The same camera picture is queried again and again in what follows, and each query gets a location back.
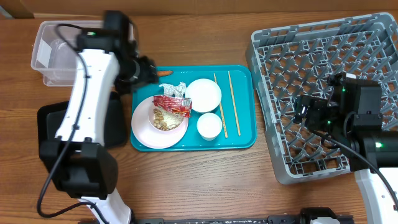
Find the white cup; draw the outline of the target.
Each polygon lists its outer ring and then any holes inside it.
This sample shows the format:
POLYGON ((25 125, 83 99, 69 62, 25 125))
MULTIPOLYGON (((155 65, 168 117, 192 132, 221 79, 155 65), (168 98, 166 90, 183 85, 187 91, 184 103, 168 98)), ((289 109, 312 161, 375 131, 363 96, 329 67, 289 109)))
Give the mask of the white cup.
POLYGON ((214 140, 223 129, 221 118, 214 113, 205 113, 197 121, 197 131, 204 140, 214 140))

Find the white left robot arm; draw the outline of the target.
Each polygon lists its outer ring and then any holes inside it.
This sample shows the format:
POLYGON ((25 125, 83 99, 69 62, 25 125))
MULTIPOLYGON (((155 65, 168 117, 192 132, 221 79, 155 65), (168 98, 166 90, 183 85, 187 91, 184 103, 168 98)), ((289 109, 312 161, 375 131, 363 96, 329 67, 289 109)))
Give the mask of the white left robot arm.
POLYGON ((55 137, 43 141, 39 157, 48 171, 38 202, 50 184, 86 206, 100 223, 133 223, 133 211, 116 184, 118 163, 104 146, 111 89, 121 93, 159 81, 155 62, 138 53, 136 25, 121 11, 106 11, 100 29, 81 27, 71 46, 75 81, 55 137))

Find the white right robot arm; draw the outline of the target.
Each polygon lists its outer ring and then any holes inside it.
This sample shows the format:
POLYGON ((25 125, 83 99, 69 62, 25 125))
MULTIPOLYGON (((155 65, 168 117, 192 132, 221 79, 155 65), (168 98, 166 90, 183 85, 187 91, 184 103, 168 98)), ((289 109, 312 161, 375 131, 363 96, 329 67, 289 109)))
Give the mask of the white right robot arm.
POLYGON ((293 122, 349 159, 368 223, 397 223, 397 131, 382 129, 382 88, 345 72, 330 76, 328 85, 327 99, 297 97, 293 122))

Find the white tissue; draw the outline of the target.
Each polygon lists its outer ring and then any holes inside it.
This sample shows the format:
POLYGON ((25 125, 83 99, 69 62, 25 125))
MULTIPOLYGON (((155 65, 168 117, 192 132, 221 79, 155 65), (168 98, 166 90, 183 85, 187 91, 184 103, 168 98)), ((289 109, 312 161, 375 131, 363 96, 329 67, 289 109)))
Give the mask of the white tissue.
POLYGON ((173 86, 171 84, 160 84, 159 87, 164 89, 164 95, 175 97, 175 98, 184 98, 184 94, 186 92, 187 86, 184 82, 180 82, 179 85, 173 86))

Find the wooden chopstick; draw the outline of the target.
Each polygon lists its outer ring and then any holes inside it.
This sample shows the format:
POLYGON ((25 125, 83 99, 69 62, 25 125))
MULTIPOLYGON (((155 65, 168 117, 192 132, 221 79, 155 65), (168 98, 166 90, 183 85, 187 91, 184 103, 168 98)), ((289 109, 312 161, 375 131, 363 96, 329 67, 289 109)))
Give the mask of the wooden chopstick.
POLYGON ((232 102, 233 102, 233 109, 234 109, 234 116, 235 116, 235 120, 236 120, 237 132, 238 132, 238 136, 241 136, 239 118, 238 118, 238 113, 237 113, 237 108, 236 108, 235 97, 234 97, 233 82, 232 82, 230 71, 228 71, 228 79, 229 79, 229 88, 230 88, 230 91, 231 91, 231 99, 232 99, 232 102))
MULTIPOLYGON (((213 73, 213 76, 214 76, 215 83, 218 85, 216 73, 213 73)), ((221 100, 220 100, 220 103, 219 103, 219 107, 220 107, 221 121, 222 121, 222 125, 223 125, 224 136, 227 139, 228 138, 228 131, 226 129, 226 123, 225 123, 225 118, 224 118, 224 113, 223 113, 223 105, 222 105, 221 100)))

